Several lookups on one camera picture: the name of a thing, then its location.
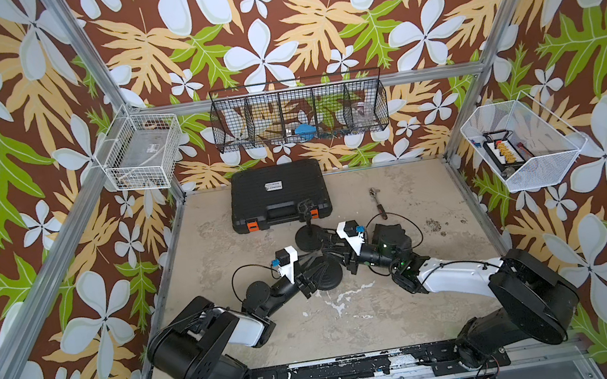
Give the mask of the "black round base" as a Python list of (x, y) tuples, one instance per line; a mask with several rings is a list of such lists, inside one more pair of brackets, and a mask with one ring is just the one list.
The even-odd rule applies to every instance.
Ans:
[(336, 262), (323, 262), (312, 276), (312, 280), (318, 291), (332, 291), (332, 289), (339, 286), (342, 282), (342, 278), (343, 267)]
[(298, 229), (295, 235), (295, 243), (302, 252), (310, 253), (322, 247), (326, 231), (317, 225), (306, 225)]

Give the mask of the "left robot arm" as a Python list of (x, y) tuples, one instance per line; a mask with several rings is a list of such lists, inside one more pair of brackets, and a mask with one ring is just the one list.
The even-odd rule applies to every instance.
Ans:
[(251, 369), (227, 355), (225, 348), (264, 346), (276, 327), (271, 316), (297, 294), (309, 298), (327, 284), (327, 269), (320, 261), (306, 270), (296, 266), (294, 277), (281, 277), (271, 285), (253, 282), (239, 311), (216, 306), (202, 296), (194, 298), (153, 337), (148, 360), (173, 379), (251, 379)]

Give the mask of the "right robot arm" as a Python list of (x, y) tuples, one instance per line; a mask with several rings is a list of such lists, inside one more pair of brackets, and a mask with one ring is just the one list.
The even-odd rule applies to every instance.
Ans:
[(358, 239), (324, 247), (324, 256), (355, 273), (360, 265), (388, 270), (393, 282), (411, 294), (456, 292), (494, 298), (499, 309), (473, 317), (455, 338), (456, 360), (477, 368), (501, 348), (522, 340), (560, 345), (567, 339), (578, 289), (540, 260), (520, 249), (485, 261), (443, 260), (417, 254), (399, 226), (374, 242)]

